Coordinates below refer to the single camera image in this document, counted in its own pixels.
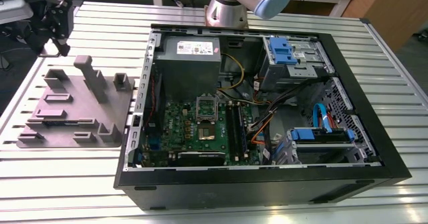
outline yellow wire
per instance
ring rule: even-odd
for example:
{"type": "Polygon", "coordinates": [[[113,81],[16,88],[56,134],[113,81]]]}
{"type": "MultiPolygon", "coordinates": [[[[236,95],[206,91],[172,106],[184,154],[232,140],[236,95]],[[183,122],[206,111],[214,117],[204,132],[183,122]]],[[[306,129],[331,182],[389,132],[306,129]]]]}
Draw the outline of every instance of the yellow wire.
{"type": "Polygon", "coordinates": [[[243,75],[244,75],[244,69],[243,69],[243,66],[239,63],[239,61],[230,54],[222,53],[222,55],[226,55],[228,58],[231,58],[231,60],[235,61],[235,63],[239,65],[239,68],[240,68],[240,79],[239,79],[238,83],[235,83],[234,85],[231,85],[228,87],[219,88],[219,90],[230,90],[230,89],[232,89],[234,87],[236,87],[242,83],[243,75]]]}

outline sticker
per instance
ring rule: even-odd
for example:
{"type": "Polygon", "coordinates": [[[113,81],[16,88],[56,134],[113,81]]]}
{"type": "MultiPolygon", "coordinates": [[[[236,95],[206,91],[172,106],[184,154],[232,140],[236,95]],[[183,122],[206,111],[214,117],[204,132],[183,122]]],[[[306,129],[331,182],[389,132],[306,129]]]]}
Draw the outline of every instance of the sticker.
{"type": "Polygon", "coordinates": [[[212,42],[179,41],[176,45],[176,54],[178,55],[214,55],[212,42]]]}
{"type": "Polygon", "coordinates": [[[259,82],[254,81],[254,90],[258,91],[260,89],[259,82]]]}
{"type": "Polygon", "coordinates": [[[305,58],[305,55],[302,53],[294,53],[295,58],[305,58]]]}
{"type": "Polygon", "coordinates": [[[263,149],[262,155],[266,157],[266,159],[270,158],[270,153],[266,149],[263,149]]]}

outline motherboard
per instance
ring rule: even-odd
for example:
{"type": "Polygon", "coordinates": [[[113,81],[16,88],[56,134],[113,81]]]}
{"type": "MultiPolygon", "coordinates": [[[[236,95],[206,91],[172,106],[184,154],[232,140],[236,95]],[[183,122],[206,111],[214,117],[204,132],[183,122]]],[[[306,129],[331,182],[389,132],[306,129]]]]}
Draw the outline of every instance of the motherboard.
{"type": "Polygon", "coordinates": [[[145,167],[259,164],[259,150],[246,140],[254,120],[247,104],[202,96],[195,102],[167,102],[164,109],[161,136],[143,146],[145,167]]]}

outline white desk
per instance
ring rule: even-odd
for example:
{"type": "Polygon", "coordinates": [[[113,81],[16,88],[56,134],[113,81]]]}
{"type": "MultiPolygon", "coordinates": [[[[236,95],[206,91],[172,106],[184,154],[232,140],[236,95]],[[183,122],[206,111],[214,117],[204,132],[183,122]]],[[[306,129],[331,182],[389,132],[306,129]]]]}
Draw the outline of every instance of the white desk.
{"type": "Polygon", "coordinates": [[[151,23],[203,25],[203,20],[202,9],[84,3],[68,40],[69,57],[37,59],[0,118],[0,221],[428,222],[426,96],[375,32],[355,19],[279,15],[266,21],[248,14],[248,26],[331,34],[413,176],[397,185],[374,188],[337,204],[143,212],[112,188],[119,148],[16,147],[16,137],[44,92],[42,75],[48,69],[60,68],[68,75],[81,75],[73,67],[73,57],[91,55],[93,68],[104,76],[125,72],[139,78],[151,23]]]}

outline ram slot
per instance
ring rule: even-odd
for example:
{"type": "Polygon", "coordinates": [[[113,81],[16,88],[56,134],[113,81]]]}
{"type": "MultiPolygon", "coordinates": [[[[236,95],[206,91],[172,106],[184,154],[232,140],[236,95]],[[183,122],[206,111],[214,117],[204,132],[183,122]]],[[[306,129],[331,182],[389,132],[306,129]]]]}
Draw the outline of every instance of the ram slot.
{"type": "Polygon", "coordinates": [[[246,127],[243,125],[243,115],[242,115],[242,108],[238,106],[238,113],[239,113],[239,137],[240,137],[240,153],[243,157],[247,157],[246,150],[247,150],[247,139],[246,139],[246,127]]]}
{"type": "Polygon", "coordinates": [[[240,127],[240,107],[239,105],[235,105],[232,107],[232,124],[234,124],[234,135],[235,135],[235,150],[238,153],[239,159],[243,158],[243,149],[242,149],[242,127],[240,127]]]}
{"type": "Polygon", "coordinates": [[[235,139],[235,127],[234,127],[234,113],[232,113],[232,106],[228,105],[226,107],[226,129],[227,129],[227,143],[228,143],[228,155],[230,161],[235,161],[238,159],[236,154],[236,139],[235,139]]]}

